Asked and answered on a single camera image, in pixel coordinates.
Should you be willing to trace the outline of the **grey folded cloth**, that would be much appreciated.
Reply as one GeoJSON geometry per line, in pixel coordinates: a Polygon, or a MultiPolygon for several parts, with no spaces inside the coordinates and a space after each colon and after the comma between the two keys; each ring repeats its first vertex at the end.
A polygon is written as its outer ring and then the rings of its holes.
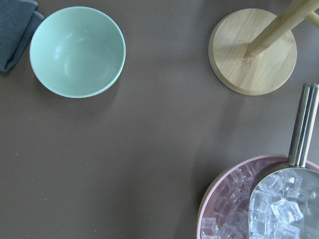
{"type": "Polygon", "coordinates": [[[44,20],[35,0],[2,0],[0,2],[0,70],[9,71],[17,64],[44,20]]]}

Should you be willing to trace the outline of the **steel ice scoop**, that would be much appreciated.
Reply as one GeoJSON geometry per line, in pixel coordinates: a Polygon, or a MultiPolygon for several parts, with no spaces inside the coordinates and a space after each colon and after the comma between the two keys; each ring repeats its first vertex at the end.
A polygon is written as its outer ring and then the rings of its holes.
{"type": "Polygon", "coordinates": [[[251,239],[317,239],[319,173],[306,166],[319,105],[319,86],[304,84],[288,159],[265,167],[249,201],[251,239]]]}

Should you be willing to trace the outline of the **wooden stand with base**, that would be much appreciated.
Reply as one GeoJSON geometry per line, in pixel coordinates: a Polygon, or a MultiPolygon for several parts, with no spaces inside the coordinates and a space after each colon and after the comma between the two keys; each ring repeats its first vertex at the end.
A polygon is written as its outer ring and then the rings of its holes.
{"type": "Polygon", "coordinates": [[[225,16],[209,40],[208,57],[217,78],[250,96],[271,93],[291,76],[297,45],[291,30],[303,20],[319,25],[317,0],[293,0],[281,15],[246,8],[225,16]]]}

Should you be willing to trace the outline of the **pink bowl with ice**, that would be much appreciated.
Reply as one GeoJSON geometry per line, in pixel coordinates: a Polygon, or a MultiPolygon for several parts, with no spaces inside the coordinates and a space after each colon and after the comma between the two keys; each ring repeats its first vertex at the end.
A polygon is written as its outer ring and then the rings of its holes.
{"type": "MultiPolygon", "coordinates": [[[[202,199],[197,219],[197,238],[249,239],[249,201],[255,178],[265,167],[286,160],[281,155],[258,156],[219,175],[202,199]]],[[[319,171],[319,167],[312,162],[307,162],[306,166],[319,171]]]]}

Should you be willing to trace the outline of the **mint green bowl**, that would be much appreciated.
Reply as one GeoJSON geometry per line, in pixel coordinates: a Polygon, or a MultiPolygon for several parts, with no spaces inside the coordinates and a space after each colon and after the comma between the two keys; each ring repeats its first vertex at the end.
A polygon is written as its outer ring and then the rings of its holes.
{"type": "Polygon", "coordinates": [[[115,84],[125,64],[118,25],[85,6],[61,9],[36,29],[29,49],[32,70],[51,92],[68,98],[96,96],[115,84]]]}

